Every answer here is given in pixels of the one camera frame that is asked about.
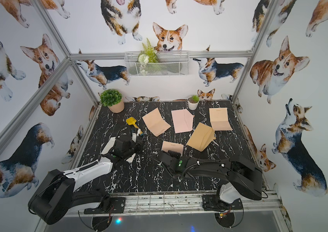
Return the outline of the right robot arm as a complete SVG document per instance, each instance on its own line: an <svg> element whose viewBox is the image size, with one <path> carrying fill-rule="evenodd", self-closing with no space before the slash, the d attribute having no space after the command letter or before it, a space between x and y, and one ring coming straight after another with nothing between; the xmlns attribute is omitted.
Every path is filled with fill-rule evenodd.
<svg viewBox="0 0 328 232"><path fill-rule="evenodd" d="M161 151L149 158L156 161L175 180L182 181L190 177L223 179L241 196L255 201L262 199L262 169L242 156L202 160L189 156L178 157Z"/></svg>

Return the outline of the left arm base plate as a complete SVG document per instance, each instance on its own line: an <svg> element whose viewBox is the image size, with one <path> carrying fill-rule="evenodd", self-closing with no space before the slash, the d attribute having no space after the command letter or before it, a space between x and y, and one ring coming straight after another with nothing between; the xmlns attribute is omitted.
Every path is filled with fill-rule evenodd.
<svg viewBox="0 0 328 232"><path fill-rule="evenodd" d="M120 214L124 212L125 202L126 198L124 197L110 197L103 200L96 208L85 209L84 214Z"/></svg>

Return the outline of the fern and white flower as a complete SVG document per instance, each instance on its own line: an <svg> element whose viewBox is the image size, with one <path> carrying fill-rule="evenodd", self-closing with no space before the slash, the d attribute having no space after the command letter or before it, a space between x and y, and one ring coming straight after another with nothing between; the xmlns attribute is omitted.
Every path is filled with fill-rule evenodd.
<svg viewBox="0 0 328 232"><path fill-rule="evenodd" d="M146 43L142 43L143 50L138 56L138 63L141 75L154 74L160 70L157 50L152 46L147 38Z"/></svg>

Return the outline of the green plant in terracotta pot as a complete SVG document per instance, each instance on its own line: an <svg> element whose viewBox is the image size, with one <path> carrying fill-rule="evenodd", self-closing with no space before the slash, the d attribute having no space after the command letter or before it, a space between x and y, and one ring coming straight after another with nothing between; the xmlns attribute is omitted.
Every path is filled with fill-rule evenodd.
<svg viewBox="0 0 328 232"><path fill-rule="evenodd" d="M122 94L115 89L105 90L100 94L100 103L106 106L113 113L120 113L124 110Z"/></svg>

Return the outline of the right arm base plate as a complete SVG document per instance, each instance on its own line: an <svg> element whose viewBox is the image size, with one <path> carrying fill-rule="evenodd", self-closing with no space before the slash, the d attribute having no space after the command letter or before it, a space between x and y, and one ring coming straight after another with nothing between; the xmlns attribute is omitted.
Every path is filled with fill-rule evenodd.
<svg viewBox="0 0 328 232"><path fill-rule="evenodd" d="M226 203L222 201L219 196L213 195L203 195L202 196L202 207L205 211L215 211L215 212L226 212L229 210L241 210L243 205L241 199L236 199L232 203Z"/></svg>

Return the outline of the yellow toy shovel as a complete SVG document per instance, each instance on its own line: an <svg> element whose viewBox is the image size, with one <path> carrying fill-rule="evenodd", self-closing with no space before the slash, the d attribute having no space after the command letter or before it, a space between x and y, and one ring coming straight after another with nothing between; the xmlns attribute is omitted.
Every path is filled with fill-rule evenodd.
<svg viewBox="0 0 328 232"><path fill-rule="evenodd" d="M134 126L136 129L138 129L137 133L140 135L140 136L143 136L143 132L142 130L136 125L136 122L137 120L133 117L130 117L128 119L126 119L126 123L129 125L129 126Z"/></svg>

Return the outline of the pink envelope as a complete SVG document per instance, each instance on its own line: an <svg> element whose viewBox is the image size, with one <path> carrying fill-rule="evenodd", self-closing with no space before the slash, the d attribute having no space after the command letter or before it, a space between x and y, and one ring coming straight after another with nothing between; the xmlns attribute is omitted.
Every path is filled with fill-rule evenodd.
<svg viewBox="0 0 328 232"><path fill-rule="evenodd" d="M175 133L189 132L193 130L194 115L187 109L171 111Z"/></svg>

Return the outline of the brown kraft envelope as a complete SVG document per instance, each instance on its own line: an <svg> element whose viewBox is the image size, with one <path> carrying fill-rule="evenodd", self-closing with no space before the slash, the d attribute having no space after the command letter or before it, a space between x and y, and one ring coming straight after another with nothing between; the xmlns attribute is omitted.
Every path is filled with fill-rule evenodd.
<svg viewBox="0 0 328 232"><path fill-rule="evenodd" d="M213 140L215 140L215 131L213 128L199 123L186 145L202 152Z"/></svg>

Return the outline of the small plant in white pot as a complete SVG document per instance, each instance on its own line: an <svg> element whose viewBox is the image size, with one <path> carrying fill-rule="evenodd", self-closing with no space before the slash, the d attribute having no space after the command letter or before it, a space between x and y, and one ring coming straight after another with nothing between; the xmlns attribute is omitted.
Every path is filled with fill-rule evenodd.
<svg viewBox="0 0 328 232"><path fill-rule="evenodd" d="M198 95L192 95L188 98L187 102L188 102L188 108L190 110L196 110L197 106L199 104L199 96Z"/></svg>

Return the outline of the pink lined letter paper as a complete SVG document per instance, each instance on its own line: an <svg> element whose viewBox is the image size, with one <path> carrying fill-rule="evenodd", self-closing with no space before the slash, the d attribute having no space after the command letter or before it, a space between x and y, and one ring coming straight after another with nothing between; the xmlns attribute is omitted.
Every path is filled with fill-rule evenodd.
<svg viewBox="0 0 328 232"><path fill-rule="evenodd" d="M171 127L171 125L162 118L158 108L155 108L153 111L143 116L143 120L150 132L156 137L163 134Z"/></svg>

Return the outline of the cream letter paper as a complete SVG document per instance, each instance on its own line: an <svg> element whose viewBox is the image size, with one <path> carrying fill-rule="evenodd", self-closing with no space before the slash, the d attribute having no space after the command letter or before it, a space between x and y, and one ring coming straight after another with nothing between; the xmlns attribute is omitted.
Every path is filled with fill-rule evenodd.
<svg viewBox="0 0 328 232"><path fill-rule="evenodd" d="M228 108L209 108L209 116L214 131L233 130L228 119Z"/></svg>

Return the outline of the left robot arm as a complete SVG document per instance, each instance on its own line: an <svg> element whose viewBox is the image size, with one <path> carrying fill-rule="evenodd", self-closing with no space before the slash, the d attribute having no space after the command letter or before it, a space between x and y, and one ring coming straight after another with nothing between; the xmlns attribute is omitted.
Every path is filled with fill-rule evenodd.
<svg viewBox="0 0 328 232"><path fill-rule="evenodd" d="M112 137L96 160L79 168L50 171L28 202L30 213L52 225L67 213L85 209L111 212L114 208L110 195L102 189L80 191L79 188L92 180L107 175L114 168L140 153L143 137L138 133Z"/></svg>

